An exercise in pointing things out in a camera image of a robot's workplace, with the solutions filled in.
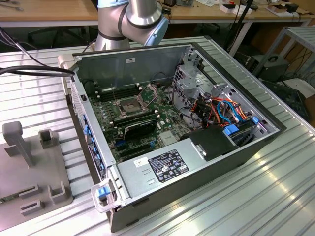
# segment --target blue connector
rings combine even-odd
[[[225,132],[226,132],[227,135],[230,135],[230,134],[233,134],[233,133],[239,131],[239,128],[237,128],[236,125],[231,124],[231,125],[226,126],[226,127],[224,128],[224,130],[225,130]]]
[[[88,125],[86,124],[86,125],[84,126],[83,133],[84,133],[84,134],[87,134],[88,129],[89,129],[89,127],[88,127]]]
[[[259,122],[258,118],[257,117],[252,117],[252,121],[257,124]]]
[[[108,194],[110,194],[110,188],[108,185],[98,189],[98,198],[104,198]]]
[[[150,148],[154,148],[154,143],[156,142],[156,139],[150,141]]]

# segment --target chair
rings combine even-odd
[[[52,42],[50,48],[54,48],[55,47],[55,45],[57,43],[57,40],[58,40],[58,37],[62,36],[64,33],[69,34],[70,36],[76,38],[82,44],[88,44],[89,43],[87,40],[85,40],[81,36],[79,36],[79,35],[77,35],[77,34],[75,34],[75,33],[73,33],[72,31],[69,30],[69,29],[72,29],[72,28],[78,28],[78,27],[77,26],[74,26],[74,27],[64,27],[64,26],[62,26],[62,27],[47,27],[47,28],[44,28],[44,29],[38,29],[38,30],[35,30],[35,31],[32,31],[32,32],[28,33],[28,42],[34,42],[33,35],[35,35],[35,34],[56,31],[55,36],[53,38],[53,42]],[[84,27],[79,27],[79,28],[81,29],[81,33],[83,35],[86,34],[86,31],[85,31]]]

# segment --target table leg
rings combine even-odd
[[[286,32],[286,27],[284,27],[281,32],[279,33],[278,37],[276,38],[276,40],[273,42],[273,44],[271,44],[270,48],[268,49],[268,51],[266,52],[266,54],[263,56],[263,58],[260,60],[259,64],[256,66],[255,70],[252,72],[252,74],[254,76],[257,76],[260,72],[260,70],[262,69],[262,67],[264,66],[264,64],[267,62],[267,60],[269,59],[269,57],[271,56],[271,54],[274,52],[274,50],[276,49],[276,47],[279,45],[279,43],[283,40],[284,36],[285,36],[285,32]]]
[[[310,23],[311,20],[308,21],[304,21],[301,26],[307,26]],[[281,57],[285,57],[285,55],[287,54],[287,52],[290,50],[290,48],[293,46],[295,40],[294,39],[290,39],[290,41],[286,44],[286,46],[282,49],[282,51],[280,52],[280,56]]]
[[[250,29],[252,25],[252,21],[248,21],[247,23],[245,23],[239,33],[239,35],[237,36],[236,40],[234,41],[232,48],[229,52],[229,54],[233,57],[235,55],[235,53],[237,52],[238,48],[240,47],[245,35],[247,34],[248,30]]]

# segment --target power supply label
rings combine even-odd
[[[176,149],[148,160],[159,182],[164,183],[189,171]]]

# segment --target aluminum table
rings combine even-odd
[[[19,120],[24,137],[43,128],[57,131],[74,200],[68,206],[3,231],[0,236],[315,234],[315,130],[214,41],[194,37],[168,39],[162,44],[192,41],[216,59],[287,130],[243,166],[112,234],[106,214],[97,212],[89,194],[93,182],[60,78],[2,75],[0,129],[8,120]],[[83,49],[40,50],[31,54],[43,63],[57,66],[58,55]],[[19,52],[0,54],[0,58],[0,67],[34,64]],[[205,70],[220,82],[215,70]]]

